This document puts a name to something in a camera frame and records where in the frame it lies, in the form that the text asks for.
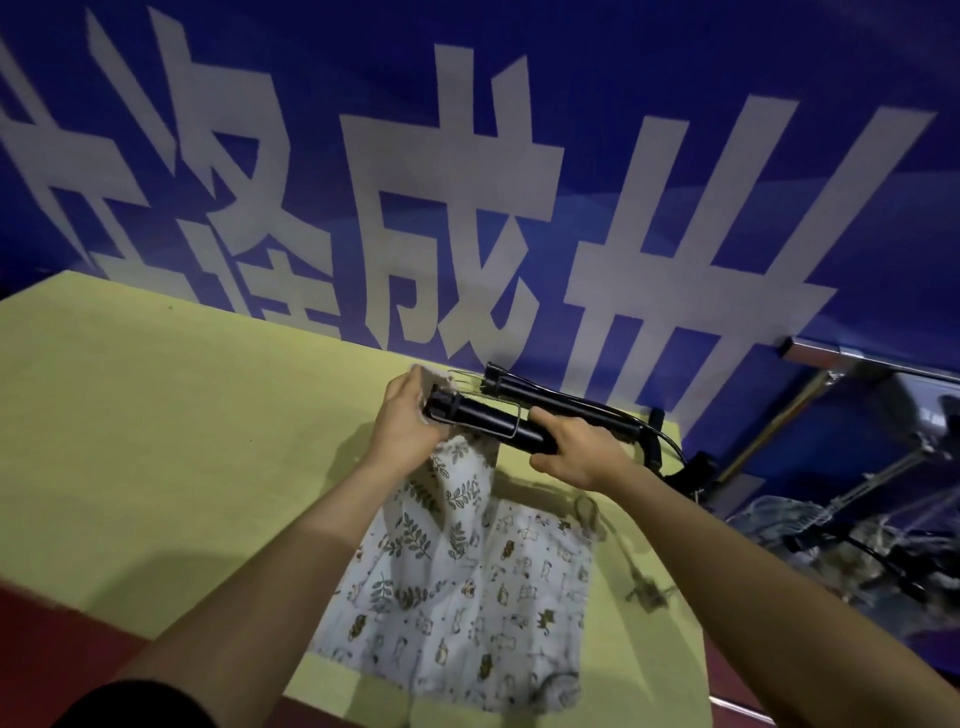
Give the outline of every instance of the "black sleeve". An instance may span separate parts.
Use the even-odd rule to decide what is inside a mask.
[[[130,725],[216,728],[192,697],[151,680],[121,680],[88,692],[70,706],[54,728]]]

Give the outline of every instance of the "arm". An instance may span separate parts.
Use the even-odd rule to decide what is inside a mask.
[[[530,465],[617,502],[781,726],[941,728],[960,696],[907,647],[635,464],[607,430],[534,409],[558,455]]]
[[[264,723],[376,511],[444,429],[420,420],[420,369],[387,385],[354,471],[127,665],[193,696],[218,726]]]

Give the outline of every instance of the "yellow tabletop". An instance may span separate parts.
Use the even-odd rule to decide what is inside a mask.
[[[0,579],[155,637],[349,470],[410,363],[75,273],[1,302]],[[565,499],[500,453],[504,488]],[[583,695],[537,724],[709,726],[700,627],[679,595],[649,614],[626,600],[624,550],[672,582],[630,519],[601,510]],[[287,694],[370,726],[533,722],[411,703],[313,654]]]

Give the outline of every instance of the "fabric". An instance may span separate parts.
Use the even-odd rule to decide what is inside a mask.
[[[413,694],[486,711],[574,704],[592,534],[491,497],[497,448],[455,431],[401,484],[312,650]]]
[[[214,728],[215,723],[185,692],[152,680],[121,680],[88,692],[70,706],[54,728],[94,725]]]

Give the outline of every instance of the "left hand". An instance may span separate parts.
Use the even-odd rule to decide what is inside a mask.
[[[420,415],[421,368],[392,379],[373,423],[370,447],[361,465],[400,480],[412,473],[446,438],[449,427],[428,425]]]

